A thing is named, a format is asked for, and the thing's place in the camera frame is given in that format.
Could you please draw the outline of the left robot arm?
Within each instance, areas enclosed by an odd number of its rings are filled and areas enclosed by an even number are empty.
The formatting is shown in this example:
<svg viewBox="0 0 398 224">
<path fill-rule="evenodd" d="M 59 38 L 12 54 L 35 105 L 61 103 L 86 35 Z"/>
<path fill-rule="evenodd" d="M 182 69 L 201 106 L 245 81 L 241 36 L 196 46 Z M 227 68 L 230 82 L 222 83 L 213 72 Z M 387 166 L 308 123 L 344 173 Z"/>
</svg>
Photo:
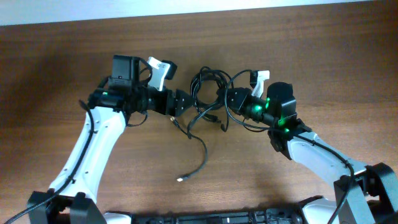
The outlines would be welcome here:
<svg viewBox="0 0 398 224">
<path fill-rule="evenodd" d="M 47 192 L 33 192 L 31 223 L 132 223 L 124 212 L 101 213 L 96 206 L 100 180 L 116 141 L 135 112 L 177 117 L 193 104 L 182 90 L 168 90 L 177 70 L 168 60 L 114 55 L 111 75 L 86 103 L 84 127 L 66 164 Z"/>
</svg>

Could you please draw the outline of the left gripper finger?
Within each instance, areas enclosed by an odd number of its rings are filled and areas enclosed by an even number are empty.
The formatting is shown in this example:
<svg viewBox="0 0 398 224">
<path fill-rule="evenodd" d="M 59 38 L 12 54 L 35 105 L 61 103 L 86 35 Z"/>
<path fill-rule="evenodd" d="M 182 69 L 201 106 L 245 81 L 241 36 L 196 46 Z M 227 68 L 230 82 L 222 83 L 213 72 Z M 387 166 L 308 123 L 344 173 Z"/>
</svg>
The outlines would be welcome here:
<svg viewBox="0 0 398 224">
<path fill-rule="evenodd" d="M 178 105 L 174 108 L 172 116 L 181 116 L 184 114 L 184 112 L 186 112 L 186 110 L 190 109 L 191 107 L 192 105 Z"/>
<path fill-rule="evenodd" d="M 190 94 L 180 89 L 176 89 L 175 99 L 177 100 L 177 103 L 181 105 L 193 105 L 195 102 Z"/>
</svg>

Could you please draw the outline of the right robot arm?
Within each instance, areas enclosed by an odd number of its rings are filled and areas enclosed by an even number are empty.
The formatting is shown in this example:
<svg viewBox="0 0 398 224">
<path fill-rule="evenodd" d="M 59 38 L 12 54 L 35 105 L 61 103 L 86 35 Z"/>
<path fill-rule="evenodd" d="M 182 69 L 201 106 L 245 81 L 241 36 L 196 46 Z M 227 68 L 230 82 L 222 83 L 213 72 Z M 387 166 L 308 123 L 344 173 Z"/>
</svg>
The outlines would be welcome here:
<svg viewBox="0 0 398 224">
<path fill-rule="evenodd" d="M 291 84 L 277 82 L 262 99 L 248 88 L 217 92 L 228 116 L 241 115 L 267 131 L 272 147 L 311 170 L 335 191 L 300 203 L 303 223 L 397 223 L 397 176 L 385 163 L 368 165 L 323 141 L 297 117 Z"/>
</svg>

